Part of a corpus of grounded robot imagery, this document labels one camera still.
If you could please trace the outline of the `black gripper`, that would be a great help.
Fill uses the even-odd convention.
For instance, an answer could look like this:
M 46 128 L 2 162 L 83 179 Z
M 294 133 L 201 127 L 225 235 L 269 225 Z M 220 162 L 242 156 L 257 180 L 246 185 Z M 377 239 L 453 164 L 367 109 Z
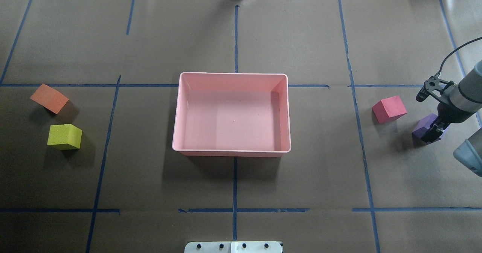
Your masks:
M 451 123 L 462 122 L 462 111 L 452 104 L 439 102 L 437 106 L 438 117 L 432 126 L 424 126 L 420 129 L 420 140 L 424 143 L 434 143 L 441 140 Z

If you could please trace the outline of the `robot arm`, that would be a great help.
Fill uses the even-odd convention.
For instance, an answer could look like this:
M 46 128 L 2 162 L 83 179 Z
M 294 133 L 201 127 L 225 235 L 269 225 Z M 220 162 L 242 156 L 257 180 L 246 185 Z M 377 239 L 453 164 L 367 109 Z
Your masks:
M 431 76 L 415 97 L 423 102 L 428 96 L 438 102 L 438 115 L 421 136 L 425 143 L 434 143 L 452 123 L 465 122 L 482 106 L 482 63 L 479 61 L 459 83 Z M 481 129 L 456 148 L 453 157 L 477 176 L 482 176 Z

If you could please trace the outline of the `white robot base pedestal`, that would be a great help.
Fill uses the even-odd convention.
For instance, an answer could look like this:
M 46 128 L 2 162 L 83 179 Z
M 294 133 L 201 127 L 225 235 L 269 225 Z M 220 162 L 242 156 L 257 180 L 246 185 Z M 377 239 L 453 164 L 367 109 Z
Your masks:
M 198 241 L 189 242 L 184 253 L 283 253 L 278 241 Z

